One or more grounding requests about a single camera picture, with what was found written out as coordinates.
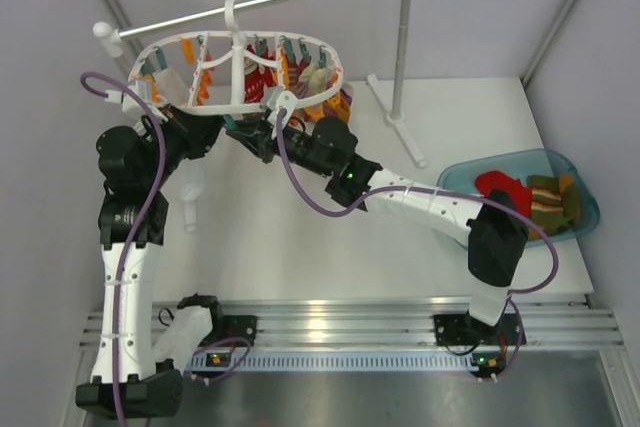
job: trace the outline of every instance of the cloth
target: cloth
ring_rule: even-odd
[[[512,179],[499,170],[485,172],[476,178],[476,189],[482,195],[489,195],[493,189],[499,189],[511,197],[518,212],[526,217],[531,216],[531,189],[522,185],[518,179]]]
[[[312,62],[309,64],[304,71],[298,77],[298,83],[296,85],[296,97],[299,99],[304,99],[309,96],[309,82],[311,81],[311,77],[318,70],[318,64]]]
[[[249,57],[244,58],[244,101],[247,104],[258,103],[264,97],[264,77],[259,66]]]
[[[580,220],[582,208],[580,192],[571,174],[560,177],[531,175],[528,179],[531,188],[531,220],[548,235],[557,235],[573,228]],[[540,236],[529,230],[530,239]]]

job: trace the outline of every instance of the cable tie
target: cable tie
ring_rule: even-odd
[[[433,203],[436,201],[436,196],[438,195],[438,192],[440,192],[440,190],[440,187],[434,187],[433,193],[429,195],[429,205],[427,206],[427,221],[429,222],[429,226],[431,228],[433,228],[433,225],[431,223],[433,220],[433,216],[431,215],[431,207],[433,207]]]
[[[404,205],[404,203],[407,200],[407,196],[409,195],[409,192],[411,191],[411,187],[413,187],[413,184],[415,184],[415,182],[412,180],[411,182],[409,182],[407,185],[405,185],[405,189],[404,192],[402,193],[402,215],[404,215],[405,217],[407,217],[407,213],[406,213],[406,207]]]
[[[111,285],[114,287],[119,286],[124,286],[124,285],[135,285],[135,284],[140,284],[142,283],[142,280],[140,280],[140,278],[137,279],[126,279],[126,280],[105,280],[104,281],[104,285]]]

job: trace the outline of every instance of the blue tub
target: blue tub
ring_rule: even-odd
[[[569,173],[576,179],[580,191],[582,215],[573,230],[552,236],[554,242],[586,235],[593,231],[600,221],[598,203],[587,189],[578,170],[569,159],[553,150],[523,150],[455,164],[442,172],[438,179],[438,186],[447,190],[478,194],[474,182],[480,174],[490,170],[500,170],[514,179],[520,179],[522,185],[527,185],[527,178],[533,174],[557,177]],[[540,243],[542,243],[541,240],[533,240],[528,242],[527,246]]]

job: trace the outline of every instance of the red cloth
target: red cloth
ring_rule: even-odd
[[[505,191],[511,197],[518,212],[531,217],[531,189],[522,185],[519,180],[512,179],[499,170],[492,170],[479,175],[475,184],[482,195],[489,195],[492,189]]]

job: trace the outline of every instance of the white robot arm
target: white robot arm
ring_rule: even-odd
[[[273,123],[280,117],[273,113],[281,99],[282,95],[271,96],[265,103],[264,115],[238,121],[237,129],[227,131],[227,135],[263,162],[282,155],[273,135]],[[284,108],[290,109],[292,105],[295,103],[288,102]],[[158,110],[165,120],[164,181],[183,159],[202,157],[212,148],[223,119],[192,116],[171,105]],[[156,194],[126,258],[124,275],[119,281],[120,302],[114,309],[116,271],[124,241],[149,192],[154,166],[158,164],[154,137],[148,125],[145,122],[143,125],[147,132],[142,135],[130,127],[114,127],[97,143],[99,167],[106,178],[99,220],[105,265],[104,317],[98,358],[90,381],[76,389],[76,404],[110,418],[115,417],[113,392],[118,390],[113,389],[114,358],[119,359],[117,378],[123,415],[172,416],[181,399],[182,373],[193,352],[225,335],[215,297],[194,295],[183,299],[170,328],[152,345],[153,281],[168,209],[160,193]],[[469,270],[474,278],[469,316],[488,327],[499,322],[528,237],[521,222],[480,202],[449,198],[445,191],[434,195],[437,188],[411,182],[362,158],[355,153],[357,138],[335,117],[321,119],[312,135],[286,126],[280,140],[293,163],[331,179],[326,191],[339,204],[350,206],[368,192],[393,186],[393,192],[371,195],[358,208],[407,217],[468,246]],[[495,191],[491,195],[494,203],[513,208],[506,193]],[[114,345],[118,349],[115,357]]]

